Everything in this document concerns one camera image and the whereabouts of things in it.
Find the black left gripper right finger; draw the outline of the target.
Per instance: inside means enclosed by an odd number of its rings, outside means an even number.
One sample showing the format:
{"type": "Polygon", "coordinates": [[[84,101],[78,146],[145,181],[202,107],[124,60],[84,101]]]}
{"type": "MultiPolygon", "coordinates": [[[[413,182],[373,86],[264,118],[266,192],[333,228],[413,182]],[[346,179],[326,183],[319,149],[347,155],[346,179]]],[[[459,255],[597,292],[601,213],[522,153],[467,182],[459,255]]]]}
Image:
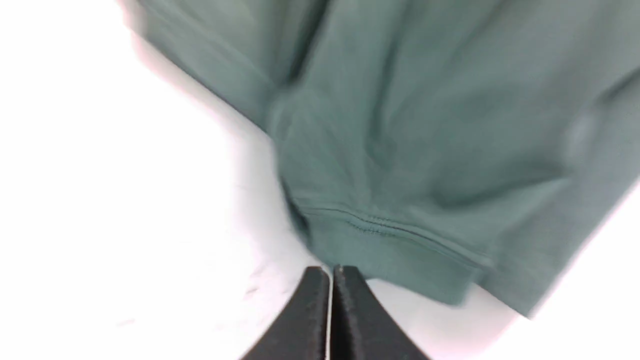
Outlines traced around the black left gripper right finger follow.
{"type": "Polygon", "coordinates": [[[355,266],[333,270],[332,360],[427,360],[368,287],[355,266]]]}

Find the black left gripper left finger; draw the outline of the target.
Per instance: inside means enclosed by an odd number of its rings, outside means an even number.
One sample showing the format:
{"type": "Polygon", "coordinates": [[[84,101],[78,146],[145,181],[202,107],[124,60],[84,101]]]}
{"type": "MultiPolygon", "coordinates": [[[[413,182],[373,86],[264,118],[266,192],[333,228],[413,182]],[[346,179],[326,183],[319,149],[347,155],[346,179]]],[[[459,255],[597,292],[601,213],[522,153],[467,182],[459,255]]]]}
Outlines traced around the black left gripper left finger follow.
{"type": "Polygon", "coordinates": [[[244,360],[324,360],[330,279],[309,266],[286,306],[244,360]]]}

